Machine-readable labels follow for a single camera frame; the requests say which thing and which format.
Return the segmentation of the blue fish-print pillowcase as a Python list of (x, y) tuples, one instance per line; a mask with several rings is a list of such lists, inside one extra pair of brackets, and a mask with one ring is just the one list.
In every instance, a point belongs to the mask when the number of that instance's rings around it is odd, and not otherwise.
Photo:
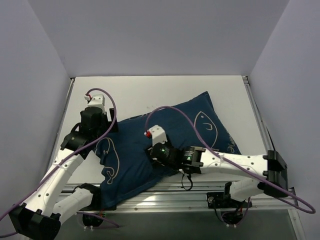
[[(145, 126), (162, 127), (168, 144), (152, 148), (152, 140), (144, 136)], [(155, 186), (164, 177), (177, 173), (188, 147), (206, 145), (216, 152), (241, 152), (217, 114), (209, 93), (152, 114), (135, 116), (118, 123), (118, 132), (109, 133), (96, 144), (95, 154), (103, 166), (105, 177), (100, 184), (101, 207), (109, 209)]]

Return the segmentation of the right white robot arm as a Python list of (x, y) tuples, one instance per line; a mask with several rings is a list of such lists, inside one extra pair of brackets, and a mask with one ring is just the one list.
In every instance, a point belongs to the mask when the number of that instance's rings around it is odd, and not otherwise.
[(262, 155), (239, 155), (198, 146), (178, 149), (165, 142), (149, 147), (146, 154), (152, 162), (189, 179), (193, 174), (213, 173), (242, 177), (224, 185), (221, 199), (230, 207), (259, 194), (275, 199), (288, 197), (288, 166), (275, 150)]

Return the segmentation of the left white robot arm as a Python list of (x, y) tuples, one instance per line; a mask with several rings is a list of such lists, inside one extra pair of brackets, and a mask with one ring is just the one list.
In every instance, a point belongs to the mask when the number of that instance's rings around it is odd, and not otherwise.
[(75, 170), (109, 132), (117, 132), (117, 109), (109, 110), (111, 121), (100, 107), (88, 106), (81, 120), (67, 134), (51, 167), (36, 189), (15, 204), (8, 215), (15, 231), (33, 240), (53, 240), (61, 225), (80, 210), (101, 208), (101, 189), (82, 183), (74, 192), (58, 201)]

